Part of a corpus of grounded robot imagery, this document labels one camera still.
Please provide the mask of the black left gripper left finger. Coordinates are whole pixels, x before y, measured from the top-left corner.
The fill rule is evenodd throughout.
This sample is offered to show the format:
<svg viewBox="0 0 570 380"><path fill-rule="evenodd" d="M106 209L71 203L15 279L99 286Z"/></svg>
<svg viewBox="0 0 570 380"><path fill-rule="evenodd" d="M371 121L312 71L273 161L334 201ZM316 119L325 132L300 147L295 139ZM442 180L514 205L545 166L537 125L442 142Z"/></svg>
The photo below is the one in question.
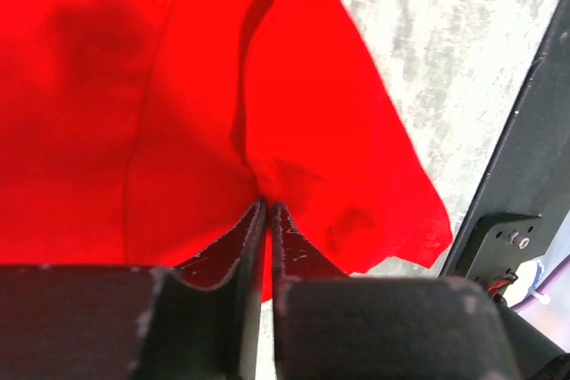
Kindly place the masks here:
<svg viewBox="0 0 570 380"><path fill-rule="evenodd" d="M5 265L4 379L252 379L266 204L174 267Z"/></svg>

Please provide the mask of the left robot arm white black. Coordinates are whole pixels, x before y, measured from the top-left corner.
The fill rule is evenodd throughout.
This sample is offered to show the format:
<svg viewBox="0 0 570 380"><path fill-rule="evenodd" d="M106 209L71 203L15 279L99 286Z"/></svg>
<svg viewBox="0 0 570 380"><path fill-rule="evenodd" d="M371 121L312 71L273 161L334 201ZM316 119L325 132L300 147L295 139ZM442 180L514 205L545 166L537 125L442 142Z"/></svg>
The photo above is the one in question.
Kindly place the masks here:
<svg viewBox="0 0 570 380"><path fill-rule="evenodd" d="M569 356L475 282L351 278L254 203L174 269L5 265L4 379L252 379L266 250L280 379L566 379Z"/></svg>

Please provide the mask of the red t-shirt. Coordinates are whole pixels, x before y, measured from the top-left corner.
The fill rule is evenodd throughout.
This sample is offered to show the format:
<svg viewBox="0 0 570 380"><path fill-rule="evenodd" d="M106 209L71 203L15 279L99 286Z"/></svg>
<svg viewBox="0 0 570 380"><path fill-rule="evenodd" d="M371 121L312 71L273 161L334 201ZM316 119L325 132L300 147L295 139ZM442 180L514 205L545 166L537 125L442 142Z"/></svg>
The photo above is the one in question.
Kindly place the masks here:
<svg viewBox="0 0 570 380"><path fill-rule="evenodd" d="M258 198L347 273L448 214L340 0L1 0L1 260L176 265Z"/></svg>

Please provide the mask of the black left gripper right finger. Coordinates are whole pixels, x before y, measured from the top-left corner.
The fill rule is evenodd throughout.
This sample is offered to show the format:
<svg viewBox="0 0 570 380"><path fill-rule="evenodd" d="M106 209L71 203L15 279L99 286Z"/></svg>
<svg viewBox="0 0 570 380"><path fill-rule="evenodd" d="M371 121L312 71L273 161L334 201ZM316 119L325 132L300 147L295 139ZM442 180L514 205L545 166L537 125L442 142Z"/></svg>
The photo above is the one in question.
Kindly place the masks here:
<svg viewBox="0 0 570 380"><path fill-rule="evenodd" d="M280 379L519 378L500 315L478 284L346 276L281 204L272 243Z"/></svg>

